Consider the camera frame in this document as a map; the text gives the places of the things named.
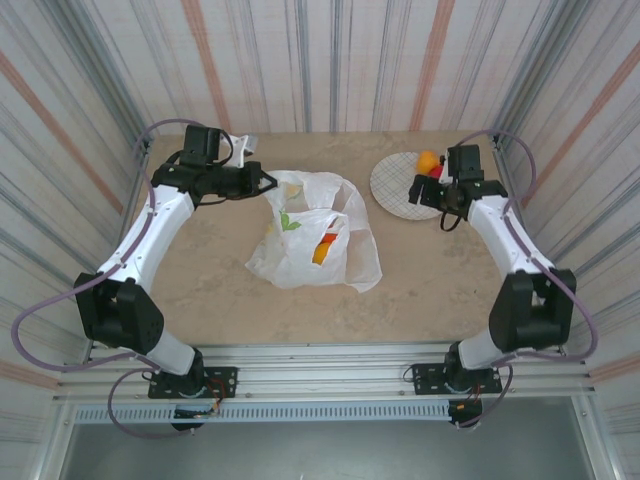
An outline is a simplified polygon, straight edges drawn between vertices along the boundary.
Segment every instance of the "red object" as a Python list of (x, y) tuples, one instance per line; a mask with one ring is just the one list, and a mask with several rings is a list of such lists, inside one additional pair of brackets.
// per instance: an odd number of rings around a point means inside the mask
[(337, 237), (337, 233), (325, 233), (320, 243), (332, 243)]
[(441, 173), (442, 173), (442, 165), (438, 165), (436, 168), (432, 169), (429, 172), (429, 176), (433, 178), (440, 178)]

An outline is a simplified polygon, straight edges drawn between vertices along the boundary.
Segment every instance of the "vent grille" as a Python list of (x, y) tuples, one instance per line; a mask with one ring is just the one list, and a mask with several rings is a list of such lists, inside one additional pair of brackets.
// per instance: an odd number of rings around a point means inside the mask
[[(175, 405), (117, 405), (116, 419), (121, 423), (189, 423), (174, 419)], [(183, 410), (207, 407), (180, 406)], [(370, 401), (370, 402), (286, 402), (222, 403), (220, 414), (198, 421), (211, 423), (242, 422), (328, 422), (357, 420), (450, 420), (447, 400)], [(75, 423), (80, 425), (110, 423), (105, 405), (78, 408)]]

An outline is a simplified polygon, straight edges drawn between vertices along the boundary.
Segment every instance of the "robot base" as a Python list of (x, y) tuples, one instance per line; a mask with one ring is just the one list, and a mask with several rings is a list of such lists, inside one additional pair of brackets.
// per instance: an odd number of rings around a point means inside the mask
[(151, 376), (149, 385), (149, 398), (153, 399), (181, 399), (181, 398), (206, 398), (213, 399), (213, 390), (218, 399), (234, 398), (238, 384), (238, 369), (236, 367), (204, 367), (205, 383), (192, 394), (188, 395), (176, 388), (171, 377), (175, 375), (161, 372)]
[(455, 381), (452, 381), (444, 363), (416, 363), (411, 370), (416, 395), (469, 394), (477, 388), (478, 395), (502, 392), (500, 375), (492, 368), (466, 370), (465, 378), (458, 374)]

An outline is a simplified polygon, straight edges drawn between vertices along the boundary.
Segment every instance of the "black mounting plate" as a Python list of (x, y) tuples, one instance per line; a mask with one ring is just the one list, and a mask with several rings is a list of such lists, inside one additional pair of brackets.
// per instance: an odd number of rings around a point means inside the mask
[[(220, 384), (218, 382), (212, 382), (211, 387), (216, 392), (218, 398), (234, 398), (236, 396), (236, 387), (238, 386), (238, 369), (236, 367), (204, 367), (205, 376), (207, 379), (215, 378), (220, 380), (224, 385), (224, 395), (220, 392)], [(163, 390), (161, 382), (158, 381), (159, 377), (155, 373), (151, 375), (151, 382), (149, 382), (149, 398), (162, 398), (162, 399), (184, 399), (184, 398), (209, 398), (213, 399), (213, 394), (206, 386), (200, 391), (200, 394), (194, 397), (185, 397), (180, 393), (172, 390)]]
[(454, 391), (447, 384), (444, 363), (416, 363), (411, 366), (413, 388), (416, 395), (451, 395), (452, 393), (471, 393), (476, 385), (480, 385), (483, 393), (502, 392), (502, 383), (497, 369), (469, 370), (470, 383), (465, 388)]

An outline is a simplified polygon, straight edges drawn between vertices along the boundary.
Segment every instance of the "orange fruit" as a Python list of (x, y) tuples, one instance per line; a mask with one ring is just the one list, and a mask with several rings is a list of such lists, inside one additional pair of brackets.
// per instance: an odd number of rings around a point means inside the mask
[(428, 175), (431, 170), (440, 165), (440, 157), (436, 152), (425, 150), (420, 152), (418, 161), (416, 162), (416, 172), (418, 175)]
[(329, 253), (330, 243), (321, 243), (316, 247), (316, 251), (313, 252), (313, 263), (317, 265), (322, 265), (324, 259), (327, 257), (327, 253)]

